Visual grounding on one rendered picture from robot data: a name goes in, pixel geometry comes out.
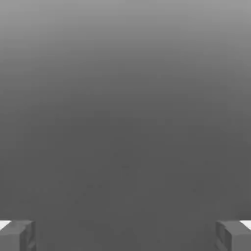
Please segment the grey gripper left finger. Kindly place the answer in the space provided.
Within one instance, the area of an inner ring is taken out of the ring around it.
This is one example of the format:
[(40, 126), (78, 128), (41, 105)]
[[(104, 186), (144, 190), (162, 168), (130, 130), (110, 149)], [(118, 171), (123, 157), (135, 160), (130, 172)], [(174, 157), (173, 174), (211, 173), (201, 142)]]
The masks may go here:
[(36, 222), (0, 220), (0, 251), (37, 251)]

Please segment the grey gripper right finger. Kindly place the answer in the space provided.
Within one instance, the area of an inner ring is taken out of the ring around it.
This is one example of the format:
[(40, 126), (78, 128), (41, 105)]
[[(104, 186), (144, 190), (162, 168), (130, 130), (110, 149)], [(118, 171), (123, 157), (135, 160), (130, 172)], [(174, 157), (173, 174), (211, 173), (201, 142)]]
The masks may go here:
[(251, 220), (217, 221), (216, 251), (251, 251)]

